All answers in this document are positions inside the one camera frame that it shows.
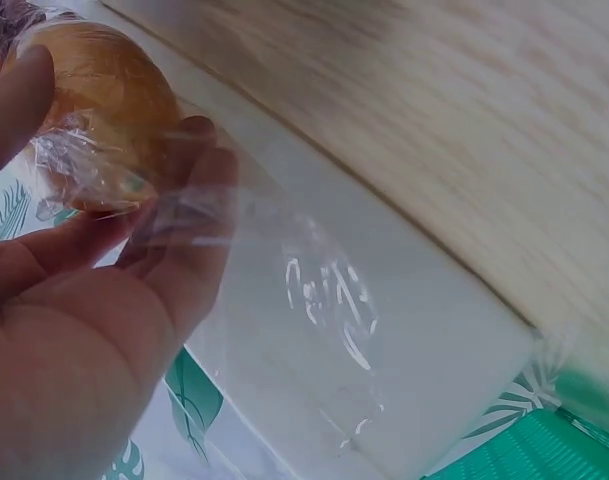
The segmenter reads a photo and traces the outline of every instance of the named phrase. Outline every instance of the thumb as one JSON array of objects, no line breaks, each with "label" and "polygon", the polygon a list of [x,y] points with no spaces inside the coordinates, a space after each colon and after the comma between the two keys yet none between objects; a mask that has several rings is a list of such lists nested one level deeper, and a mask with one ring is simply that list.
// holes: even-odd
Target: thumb
[{"label": "thumb", "polygon": [[53,59],[42,46],[28,49],[0,78],[0,170],[40,128],[54,92]]}]

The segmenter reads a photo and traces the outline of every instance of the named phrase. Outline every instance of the green plastic basket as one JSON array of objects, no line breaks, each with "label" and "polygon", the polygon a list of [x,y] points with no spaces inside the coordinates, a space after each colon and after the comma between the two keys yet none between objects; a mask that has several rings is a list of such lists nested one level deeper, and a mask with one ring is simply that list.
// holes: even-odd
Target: green plastic basket
[{"label": "green plastic basket", "polygon": [[561,415],[536,410],[430,480],[609,479],[609,448]]}]

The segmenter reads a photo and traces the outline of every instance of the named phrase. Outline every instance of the bun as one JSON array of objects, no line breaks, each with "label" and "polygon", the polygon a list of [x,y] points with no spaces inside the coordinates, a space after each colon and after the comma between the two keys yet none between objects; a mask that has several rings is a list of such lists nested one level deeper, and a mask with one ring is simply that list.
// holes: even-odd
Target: bun
[{"label": "bun", "polygon": [[49,21],[23,32],[4,70],[32,45],[55,65],[55,100],[23,155],[47,202],[91,212],[133,208],[156,196],[165,171],[163,137],[180,112],[144,51],[110,27]]}]

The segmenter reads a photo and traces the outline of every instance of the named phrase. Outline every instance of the wooden table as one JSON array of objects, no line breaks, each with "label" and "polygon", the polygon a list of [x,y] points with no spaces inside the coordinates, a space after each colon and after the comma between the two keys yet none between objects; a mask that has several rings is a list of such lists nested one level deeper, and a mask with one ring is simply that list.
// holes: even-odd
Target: wooden table
[{"label": "wooden table", "polygon": [[609,0],[105,3],[310,139],[549,338],[581,326],[578,368],[609,382]]}]

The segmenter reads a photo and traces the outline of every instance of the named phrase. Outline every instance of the palm leaf pattern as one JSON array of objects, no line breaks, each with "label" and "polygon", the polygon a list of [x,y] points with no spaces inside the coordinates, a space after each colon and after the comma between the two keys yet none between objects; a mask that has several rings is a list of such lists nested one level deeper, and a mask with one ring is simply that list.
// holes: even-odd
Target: palm leaf pattern
[{"label": "palm leaf pattern", "polygon": [[143,480],[144,460],[140,449],[129,440],[102,480]]},{"label": "palm leaf pattern", "polygon": [[533,360],[464,439],[483,437],[487,441],[533,410],[556,410],[560,401],[555,395],[555,383],[565,358],[563,352],[540,343]]},{"label": "palm leaf pattern", "polygon": [[175,359],[165,381],[177,429],[208,464],[204,435],[217,417],[224,397],[185,349]]},{"label": "palm leaf pattern", "polygon": [[17,237],[24,227],[31,196],[18,181],[7,187],[0,199],[0,240]]},{"label": "palm leaf pattern", "polygon": [[59,227],[64,222],[66,222],[69,218],[73,218],[78,213],[79,212],[77,210],[68,210],[68,209],[62,210],[60,213],[55,215],[55,217],[53,217],[53,226]]}]

